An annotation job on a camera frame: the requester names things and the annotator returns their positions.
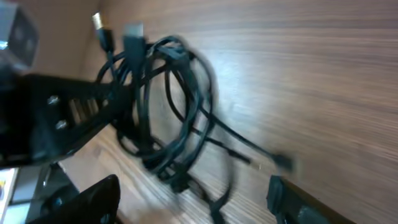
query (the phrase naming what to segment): wood grain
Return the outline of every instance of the wood grain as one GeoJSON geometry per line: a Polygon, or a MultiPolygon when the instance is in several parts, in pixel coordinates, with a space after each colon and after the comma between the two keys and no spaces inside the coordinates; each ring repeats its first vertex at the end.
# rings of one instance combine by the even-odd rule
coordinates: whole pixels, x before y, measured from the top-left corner
{"type": "MultiPolygon", "coordinates": [[[[216,74],[221,119],[264,147],[294,154],[298,186],[357,223],[398,222],[396,1],[118,0],[103,1],[102,9],[117,38],[125,24],[143,21],[150,40],[178,34],[205,55],[216,74]]],[[[94,79],[104,55],[95,39],[88,48],[81,75],[94,79]]],[[[178,122],[162,78],[154,82],[151,125],[170,140],[178,122]]],[[[228,141],[265,167],[255,172],[236,163],[238,186],[223,209],[228,221],[274,223],[266,209],[273,165],[228,141]]],[[[223,188],[222,165],[221,153],[208,146],[194,168],[215,194],[223,188]]],[[[111,128],[62,166],[80,190],[117,174],[119,208],[133,223],[209,222],[191,194],[176,210],[167,187],[119,150],[111,128]]]]}

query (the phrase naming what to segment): bolt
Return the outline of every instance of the bolt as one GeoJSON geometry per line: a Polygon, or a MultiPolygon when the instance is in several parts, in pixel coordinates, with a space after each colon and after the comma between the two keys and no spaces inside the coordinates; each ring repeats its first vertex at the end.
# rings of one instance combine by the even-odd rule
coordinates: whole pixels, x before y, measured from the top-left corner
{"type": "Polygon", "coordinates": [[[67,126],[68,126],[67,121],[61,120],[61,121],[58,121],[58,123],[55,125],[55,128],[56,128],[57,130],[59,130],[59,129],[64,129],[64,128],[66,128],[67,126]]]}
{"type": "Polygon", "coordinates": [[[50,98],[47,100],[47,103],[50,105],[56,105],[60,101],[60,98],[58,96],[50,96],[50,98]]]}

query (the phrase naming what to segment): bundle of cables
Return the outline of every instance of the bundle of cables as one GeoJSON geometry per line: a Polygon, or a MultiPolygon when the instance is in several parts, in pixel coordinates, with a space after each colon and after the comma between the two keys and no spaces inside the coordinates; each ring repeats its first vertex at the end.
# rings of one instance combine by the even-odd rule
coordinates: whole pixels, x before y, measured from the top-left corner
{"type": "Polygon", "coordinates": [[[124,51],[114,55],[114,44],[111,30],[103,27],[99,14],[94,16],[97,35],[101,47],[106,52],[108,61],[99,71],[97,82],[101,82],[105,73],[110,70],[113,85],[125,85],[126,80],[133,95],[132,108],[126,111],[120,118],[115,119],[112,125],[117,130],[117,138],[121,147],[130,155],[142,159],[144,167],[159,180],[169,184],[174,193],[180,193],[190,189],[208,204],[210,217],[214,223],[224,223],[225,220],[220,209],[230,198],[234,183],[234,169],[231,158],[239,159],[247,164],[252,160],[241,153],[226,147],[221,141],[210,137],[217,125],[227,133],[244,143],[245,145],[272,159],[277,166],[292,170],[292,161],[283,154],[273,154],[253,142],[247,140],[214,115],[213,82],[211,72],[206,63],[197,57],[178,38],[169,36],[159,41],[148,44],[142,35],[142,25],[130,26],[125,33],[123,43],[124,51]],[[154,63],[163,60],[164,64],[154,69],[154,63]],[[121,61],[118,68],[115,63],[121,61]],[[192,63],[199,63],[208,78],[206,91],[201,91],[200,83],[195,72],[191,68],[192,63]],[[177,138],[168,144],[164,144],[151,133],[149,122],[149,94],[151,80],[157,75],[164,74],[165,94],[174,115],[182,122],[177,138]],[[185,96],[185,112],[182,114],[177,109],[170,91],[170,76],[178,81],[185,96]],[[138,120],[133,118],[133,107],[136,108],[138,120]],[[206,123],[202,130],[195,128],[198,115],[206,117],[206,123]],[[186,145],[191,134],[199,136],[196,146],[188,154],[186,145]],[[130,140],[136,147],[136,151],[129,149],[123,139],[130,140]],[[189,174],[189,170],[198,159],[206,142],[212,143],[226,151],[228,168],[228,186],[223,195],[213,200],[199,181],[189,174]]]}

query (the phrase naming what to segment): wooden surface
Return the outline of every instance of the wooden surface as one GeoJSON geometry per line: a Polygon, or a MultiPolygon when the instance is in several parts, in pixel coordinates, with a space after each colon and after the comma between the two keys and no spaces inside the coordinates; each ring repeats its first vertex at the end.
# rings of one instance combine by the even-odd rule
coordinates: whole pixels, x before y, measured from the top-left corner
{"type": "MultiPolygon", "coordinates": [[[[205,55],[216,73],[221,119],[299,158],[297,185],[357,223],[398,222],[396,1],[118,0],[102,8],[117,38],[128,22],[143,21],[150,40],[179,34],[205,55]]],[[[93,39],[81,77],[94,79],[103,62],[93,39]]],[[[151,125],[169,140],[178,123],[162,79],[154,83],[151,125]]],[[[236,163],[238,186],[223,209],[228,221],[274,223],[266,209],[274,166],[228,141],[265,164],[255,172],[236,163]]],[[[222,165],[221,153],[207,147],[194,168],[215,194],[223,188],[222,165]]],[[[80,190],[117,174],[120,211],[134,223],[209,222],[206,207],[189,193],[178,213],[167,187],[119,150],[111,128],[62,166],[80,190]]]]}

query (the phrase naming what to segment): tangled cable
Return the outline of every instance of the tangled cable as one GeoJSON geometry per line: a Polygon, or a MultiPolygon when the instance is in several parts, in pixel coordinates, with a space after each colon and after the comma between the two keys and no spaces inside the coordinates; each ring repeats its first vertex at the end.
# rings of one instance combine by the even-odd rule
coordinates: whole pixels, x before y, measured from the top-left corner
{"type": "Polygon", "coordinates": [[[226,147],[221,141],[209,137],[216,125],[242,143],[269,157],[278,166],[291,169],[291,161],[283,155],[272,154],[257,146],[232,130],[214,115],[215,102],[211,72],[206,63],[188,50],[187,46],[179,38],[169,36],[160,39],[154,44],[146,44],[141,41],[144,41],[144,39],[125,38],[124,52],[113,55],[112,51],[108,51],[108,61],[103,65],[96,79],[96,82],[101,82],[106,71],[110,70],[113,84],[117,86],[125,84],[128,76],[131,75],[131,82],[128,84],[133,95],[131,109],[125,111],[124,114],[112,122],[112,125],[117,130],[117,139],[122,149],[134,157],[141,158],[144,167],[155,174],[163,183],[169,184],[173,192],[180,193],[186,189],[191,189],[208,204],[213,222],[224,223],[220,209],[228,201],[234,183],[234,169],[231,158],[237,158],[247,164],[250,164],[252,160],[226,147]],[[140,51],[144,51],[142,60],[139,60],[139,54],[137,54],[140,51]],[[114,64],[120,60],[119,67],[115,68],[114,64]],[[154,63],[158,60],[163,60],[164,64],[154,69],[154,63]],[[194,62],[198,62],[203,67],[208,79],[204,92],[201,91],[197,75],[191,69],[191,64],[194,62]],[[182,122],[178,136],[168,144],[164,144],[160,139],[152,135],[149,122],[150,84],[154,77],[163,73],[165,75],[167,101],[174,115],[182,122]],[[171,75],[178,81],[185,97],[185,111],[183,114],[179,112],[172,99],[171,75]],[[133,119],[133,107],[136,108],[138,122],[133,119]],[[206,117],[203,130],[195,128],[200,113],[206,117]],[[193,133],[199,136],[196,146],[182,159],[176,160],[182,156],[183,152],[186,152],[187,140],[193,133]],[[130,140],[136,146],[136,152],[125,145],[124,138],[130,140]],[[195,180],[188,172],[203,151],[206,142],[212,143],[226,152],[228,185],[223,195],[217,200],[211,199],[199,181],[195,180]]]}

